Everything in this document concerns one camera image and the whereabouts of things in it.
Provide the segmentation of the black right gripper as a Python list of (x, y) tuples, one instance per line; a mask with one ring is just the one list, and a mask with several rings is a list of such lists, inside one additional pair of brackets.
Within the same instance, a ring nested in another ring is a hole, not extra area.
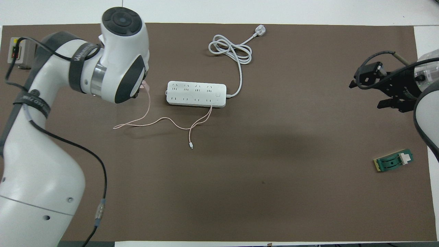
[(393, 71), (389, 74), (389, 72), (384, 70), (383, 64), (380, 61), (360, 66), (356, 70), (349, 88), (373, 89), (387, 75), (393, 75), (389, 80), (393, 93), (391, 98), (381, 100), (377, 108), (396, 108), (401, 113), (412, 111), (412, 107), (415, 106), (416, 100), (421, 94), (415, 81), (414, 69), (407, 69), (398, 74), (396, 71)]

